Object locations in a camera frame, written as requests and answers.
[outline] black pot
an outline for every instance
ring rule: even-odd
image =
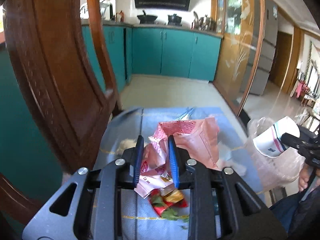
[[[174,15],[168,15],[168,21],[169,23],[175,23],[175,24],[180,24],[182,18],[177,16],[176,14]]]
[[[143,10],[143,15],[137,15],[140,23],[154,23],[154,21],[158,18],[156,15],[148,15],[145,10]]]

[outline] pink cloth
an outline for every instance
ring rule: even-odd
[[[140,178],[135,191],[143,198],[156,188],[172,184],[168,156],[168,137],[173,135],[177,147],[186,149],[191,158],[209,169],[218,169],[219,127],[214,117],[204,120],[160,122],[144,148]]]
[[[300,96],[301,90],[302,90],[302,86],[303,84],[301,82],[299,82],[297,89],[296,89],[296,93],[297,93],[297,98]]]

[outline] white paper cup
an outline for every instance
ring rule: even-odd
[[[276,122],[265,132],[253,139],[256,149],[264,156],[276,158],[289,147],[281,142],[284,133],[300,137],[297,124],[288,116]]]

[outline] metal screw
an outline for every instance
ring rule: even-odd
[[[187,160],[187,164],[188,164],[189,166],[194,166],[194,165],[197,164],[197,161],[194,160],[194,159],[189,159],[189,160]]]
[[[125,164],[125,159],[117,159],[116,160],[116,165],[122,166],[123,164]]]
[[[79,173],[80,175],[84,175],[84,174],[87,174],[88,171],[89,171],[89,170],[88,170],[87,168],[82,167],[82,168],[80,168],[80,169],[78,170],[78,173]]]
[[[233,169],[230,168],[230,167],[226,167],[224,169],[224,173],[227,174],[227,175],[231,175],[231,174],[233,174]]]

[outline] blue mat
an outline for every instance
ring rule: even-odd
[[[101,169],[107,163],[119,158],[115,152],[124,139],[136,140],[142,135],[145,142],[153,135],[158,122],[173,121],[185,113],[187,108],[135,108],[116,116],[109,124],[102,138],[100,151],[94,169]],[[255,191],[262,191],[262,185],[253,162],[243,147],[243,142],[218,107],[196,108],[190,119],[204,119],[214,116],[220,132],[218,141],[229,147],[233,160],[247,168],[244,181]],[[189,203],[189,190],[184,190]],[[189,208],[179,211],[180,216],[188,215]],[[122,190],[122,229],[124,239],[168,240],[187,239],[187,223],[182,220],[168,221],[159,219],[148,200],[137,195],[133,190]]]

